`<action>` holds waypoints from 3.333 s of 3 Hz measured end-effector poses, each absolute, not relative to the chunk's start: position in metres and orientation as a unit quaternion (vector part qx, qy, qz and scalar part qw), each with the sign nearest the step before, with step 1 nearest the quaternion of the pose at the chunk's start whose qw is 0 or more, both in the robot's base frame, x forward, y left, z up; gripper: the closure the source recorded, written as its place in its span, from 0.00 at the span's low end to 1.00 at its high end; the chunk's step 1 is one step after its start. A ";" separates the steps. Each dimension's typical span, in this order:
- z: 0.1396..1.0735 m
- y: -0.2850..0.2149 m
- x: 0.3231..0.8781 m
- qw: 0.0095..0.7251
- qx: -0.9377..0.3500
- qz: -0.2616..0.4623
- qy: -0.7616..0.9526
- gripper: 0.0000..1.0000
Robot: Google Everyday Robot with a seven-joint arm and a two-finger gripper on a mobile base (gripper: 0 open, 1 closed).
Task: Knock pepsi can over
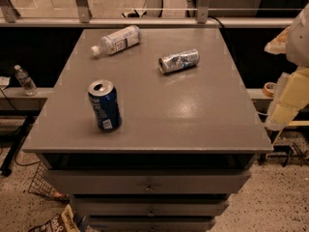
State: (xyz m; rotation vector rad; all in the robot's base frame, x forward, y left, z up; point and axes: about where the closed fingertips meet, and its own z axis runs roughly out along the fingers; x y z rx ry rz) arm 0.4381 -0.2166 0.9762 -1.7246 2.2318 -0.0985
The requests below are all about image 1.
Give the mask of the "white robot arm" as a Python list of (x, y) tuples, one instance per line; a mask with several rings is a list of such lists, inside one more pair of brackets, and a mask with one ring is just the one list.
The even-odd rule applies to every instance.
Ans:
[(279, 77), (267, 111), (266, 128), (280, 131), (309, 104), (309, 5), (291, 26), (267, 43), (265, 52), (285, 54), (289, 62), (297, 65), (293, 73), (282, 73)]

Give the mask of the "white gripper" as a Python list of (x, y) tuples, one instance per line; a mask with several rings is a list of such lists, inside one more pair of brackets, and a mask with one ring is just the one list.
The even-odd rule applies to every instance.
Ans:
[[(285, 54), (286, 41), (291, 27), (288, 26), (265, 46), (270, 54)], [(298, 114), (299, 109), (309, 103), (309, 68), (298, 67), (289, 77), (279, 98), (282, 102), (272, 101), (267, 110), (265, 126), (271, 131), (287, 127)]]

